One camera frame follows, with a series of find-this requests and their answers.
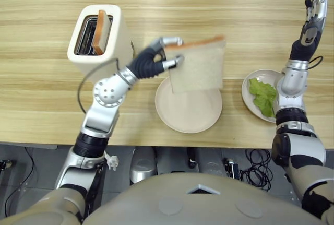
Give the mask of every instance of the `plate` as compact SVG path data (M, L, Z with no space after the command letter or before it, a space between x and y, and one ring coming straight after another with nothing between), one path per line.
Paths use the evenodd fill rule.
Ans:
M250 73L242 83L241 94L246 106L253 114L267 122L276 123L276 118L264 116L260 109L254 105L253 100L255 99L255 96L249 92L249 79L257 78L258 81L269 83L274 86L275 80L280 74L280 72L274 70L261 69Z
M207 130L219 119L222 107L219 89L173 94L169 77L156 92L159 117L168 127L182 133Z

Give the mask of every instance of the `lettuce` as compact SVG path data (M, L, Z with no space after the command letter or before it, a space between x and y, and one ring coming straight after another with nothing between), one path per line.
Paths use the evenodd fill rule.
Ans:
M256 78L249 80L249 92L255 95L253 103L266 117L275 117L273 114L273 103L276 97L276 90L268 83L258 81Z

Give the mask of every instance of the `gray floor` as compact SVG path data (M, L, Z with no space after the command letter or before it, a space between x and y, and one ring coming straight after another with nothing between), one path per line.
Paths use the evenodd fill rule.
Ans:
M35 161L35 170L26 184L10 199L10 214L23 211L38 201L54 188L58 173L66 158L68 146L59 146L54 149L29 148ZM102 204L108 202L120 192L129 187L129 168L134 147L109 146L107 152L117 155L120 165L116 171L107 171L102 195ZM221 149L222 157L231 158L239 164L240 169L249 168L250 163L245 157L244 149ZM13 167L0 173L0 219L4 217L4 205L7 196L28 175L31 169L30 158L24 147L0 145L0 160L10 159ZM327 151L327 166L334 168L334 151ZM299 200L293 192L291 185L284 177L284 171L273 162L269 165L274 177L270 194L285 199L296 205ZM171 171L196 172L186 163L185 148L159 148L158 170L161 173Z

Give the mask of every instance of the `cable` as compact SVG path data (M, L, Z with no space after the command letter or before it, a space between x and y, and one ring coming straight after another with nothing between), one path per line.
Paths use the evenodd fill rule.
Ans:
M93 68L88 74L86 74L86 76L82 79L82 81L80 82L79 84L79 87L78 87L78 91L77 91L77 101L79 103L79 107L81 108L81 110L83 111L83 113L85 114L86 113L86 110L84 108L84 106L82 105L81 103L81 99L80 99L80 92L81 92L81 89L83 87L83 85L85 84L86 80L92 75L94 74L96 71L100 70L102 67L110 64L110 63L113 63L116 61L116 67L117 67L117 71L120 71L120 67L119 67L119 64L118 64L118 58L113 58L109 61L106 61L104 63L101 63L99 66L97 66L96 68Z
M270 152L267 149L253 149L249 153L249 149L245 150L246 158L251 167L246 170L239 170L240 179L246 180L250 185L259 187L264 191L271 189L271 180L273 178L272 171L268 167L271 161ZM259 162L255 162L254 154L260 156Z
M31 176L34 168L35 168L35 162L32 158L32 156L29 154L28 150L27 150L27 147L25 147L25 151L27 152L28 156L30 157L30 160L31 160L31 170L28 174L28 176L18 185L18 187L16 189L13 190L13 192L11 192L11 194L7 197L6 201L5 201L5 217L8 217L9 216L9 211L7 213L7 203L9 201L9 199L16 193L16 191L19 190L19 188L27 181L27 179Z
M322 55L318 56L318 57L315 57L314 59L312 59L308 64L311 64L313 61L317 60L317 59L320 59L320 61L313 65L312 67L309 67L308 70L312 69L312 68L315 68L316 66L318 66L321 62L323 62L324 60L324 57Z

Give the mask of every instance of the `plate with lettuce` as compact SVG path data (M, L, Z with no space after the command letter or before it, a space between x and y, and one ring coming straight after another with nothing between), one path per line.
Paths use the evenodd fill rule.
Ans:
M249 74L242 83L242 99L249 110L257 117L276 122L273 104L276 99L274 83L281 73L274 70L261 69Z

